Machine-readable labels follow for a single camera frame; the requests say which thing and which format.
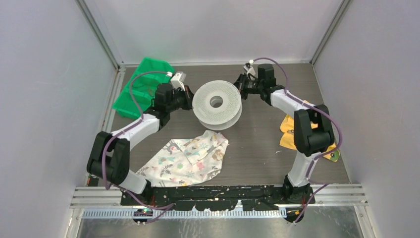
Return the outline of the white perforated cable spool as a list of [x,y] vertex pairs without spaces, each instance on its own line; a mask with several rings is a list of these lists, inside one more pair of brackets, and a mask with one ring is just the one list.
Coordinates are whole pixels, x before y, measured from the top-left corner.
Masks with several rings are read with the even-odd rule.
[[230,82],[214,80],[202,85],[193,97],[193,112],[199,122],[210,130],[232,127],[242,114],[239,90]]

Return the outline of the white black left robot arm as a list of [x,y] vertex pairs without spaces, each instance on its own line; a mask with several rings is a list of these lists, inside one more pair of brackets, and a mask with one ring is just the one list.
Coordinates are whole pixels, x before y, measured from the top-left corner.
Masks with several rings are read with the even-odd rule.
[[130,152],[146,137],[161,130],[178,109],[192,109],[194,94],[189,86],[174,88],[170,83],[157,87],[151,106],[135,121],[112,133],[101,131],[94,140],[87,162],[87,172],[106,183],[133,192],[133,199],[147,205],[151,182],[130,170]]

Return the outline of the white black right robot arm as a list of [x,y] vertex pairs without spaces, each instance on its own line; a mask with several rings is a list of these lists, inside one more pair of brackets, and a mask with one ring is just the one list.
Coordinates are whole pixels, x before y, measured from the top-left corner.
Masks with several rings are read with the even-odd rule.
[[258,94],[268,105],[282,110],[294,120],[293,140],[297,154],[280,194],[288,203],[302,202],[312,193],[309,178],[318,157],[335,141],[328,107],[306,103],[286,87],[278,85],[271,64],[260,64],[254,69],[248,62],[244,71],[234,82],[242,99]]

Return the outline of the green plastic divided bin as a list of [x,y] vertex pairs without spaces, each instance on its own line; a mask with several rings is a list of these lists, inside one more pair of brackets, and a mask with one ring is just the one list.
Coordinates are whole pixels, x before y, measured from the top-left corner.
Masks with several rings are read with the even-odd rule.
[[140,111],[133,100],[137,101],[143,111],[147,110],[155,97],[158,85],[170,81],[170,78],[166,76],[167,72],[175,72],[175,69],[168,62],[153,58],[143,58],[123,87],[112,108],[121,117],[138,119]]

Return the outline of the white patterned cloth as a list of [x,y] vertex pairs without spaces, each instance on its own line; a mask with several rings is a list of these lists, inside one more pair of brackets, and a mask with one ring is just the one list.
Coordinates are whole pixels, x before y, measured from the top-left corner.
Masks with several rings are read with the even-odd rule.
[[228,145],[225,136],[211,130],[191,139],[172,139],[136,174],[152,187],[201,184],[221,172]]

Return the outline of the yellow printed cloth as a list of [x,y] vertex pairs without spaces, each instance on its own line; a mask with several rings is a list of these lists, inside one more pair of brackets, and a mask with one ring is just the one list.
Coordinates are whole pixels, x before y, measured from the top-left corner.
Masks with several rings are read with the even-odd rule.
[[[281,132],[283,132],[283,135],[279,141],[279,145],[287,149],[297,150],[294,143],[294,120],[290,115],[286,115],[286,117],[283,119],[282,123],[280,124],[279,129]],[[329,153],[324,155],[323,157],[332,162],[337,162],[340,157],[340,151],[336,150],[334,152],[331,152],[331,150],[335,148],[336,148],[335,143],[330,145],[327,149]]]

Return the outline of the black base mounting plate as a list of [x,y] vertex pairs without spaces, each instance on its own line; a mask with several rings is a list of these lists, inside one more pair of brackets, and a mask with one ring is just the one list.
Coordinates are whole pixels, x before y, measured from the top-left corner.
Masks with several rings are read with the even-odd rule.
[[140,205],[163,207],[172,204],[176,211],[232,211],[242,207],[244,211],[274,211],[280,205],[290,204],[302,207],[311,198],[313,188],[290,188],[276,185],[229,185],[229,186],[182,186],[150,187],[134,197],[123,193],[121,205]]

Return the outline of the aluminium frame rail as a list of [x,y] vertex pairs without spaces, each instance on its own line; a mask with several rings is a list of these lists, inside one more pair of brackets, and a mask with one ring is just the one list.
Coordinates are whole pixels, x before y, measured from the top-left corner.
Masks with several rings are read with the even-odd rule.
[[70,208],[106,208],[120,206],[122,192],[119,188],[76,187]]

